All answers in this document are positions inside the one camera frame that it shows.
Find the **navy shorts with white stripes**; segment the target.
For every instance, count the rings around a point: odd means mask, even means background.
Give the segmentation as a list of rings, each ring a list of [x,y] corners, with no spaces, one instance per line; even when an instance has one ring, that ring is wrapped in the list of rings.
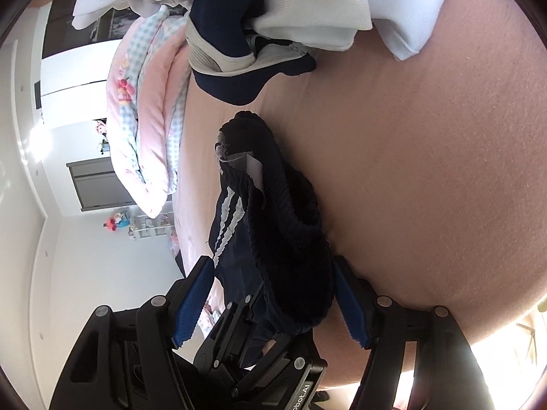
[[[219,130],[221,194],[209,246],[225,303],[259,297],[250,367],[279,334],[317,327],[332,306],[335,260],[311,183],[283,157],[264,120],[240,111]]]

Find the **white storage shelf rack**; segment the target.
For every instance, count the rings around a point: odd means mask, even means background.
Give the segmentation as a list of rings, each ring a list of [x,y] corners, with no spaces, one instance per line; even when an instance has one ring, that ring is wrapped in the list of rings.
[[[146,215],[130,217],[128,237],[137,241],[150,238],[170,237],[174,228],[172,211],[162,212],[156,218]]]

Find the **red blue plush toy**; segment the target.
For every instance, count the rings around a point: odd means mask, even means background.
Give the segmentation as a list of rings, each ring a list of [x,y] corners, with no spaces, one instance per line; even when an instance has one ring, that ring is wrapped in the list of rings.
[[[126,228],[130,225],[130,218],[126,211],[115,213],[103,224],[103,227],[109,231],[115,232],[118,229]]]

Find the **grey door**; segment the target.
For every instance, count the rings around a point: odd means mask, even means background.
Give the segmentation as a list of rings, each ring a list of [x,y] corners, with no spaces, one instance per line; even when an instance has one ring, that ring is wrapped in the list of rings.
[[[67,168],[82,212],[135,204],[117,177],[111,158],[71,162]]]

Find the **pink checkered folded duvet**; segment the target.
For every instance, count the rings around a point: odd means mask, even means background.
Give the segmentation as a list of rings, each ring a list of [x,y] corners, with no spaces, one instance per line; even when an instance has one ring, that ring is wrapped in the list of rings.
[[[138,18],[107,78],[107,137],[114,171],[134,202],[156,218],[178,184],[190,80],[185,15],[166,5]]]

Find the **white wardrobe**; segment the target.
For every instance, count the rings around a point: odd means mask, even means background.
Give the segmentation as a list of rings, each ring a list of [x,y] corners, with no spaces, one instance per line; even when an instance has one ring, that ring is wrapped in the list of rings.
[[[90,43],[42,59],[41,94],[104,81],[121,40]]]

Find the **dark glass wardrobe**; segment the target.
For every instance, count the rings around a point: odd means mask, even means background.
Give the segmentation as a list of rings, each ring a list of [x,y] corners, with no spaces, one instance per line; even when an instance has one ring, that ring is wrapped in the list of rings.
[[[43,38],[42,58],[77,47],[120,40],[138,15],[131,9],[107,9],[98,14],[76,17],[77,0],[53,0]]]

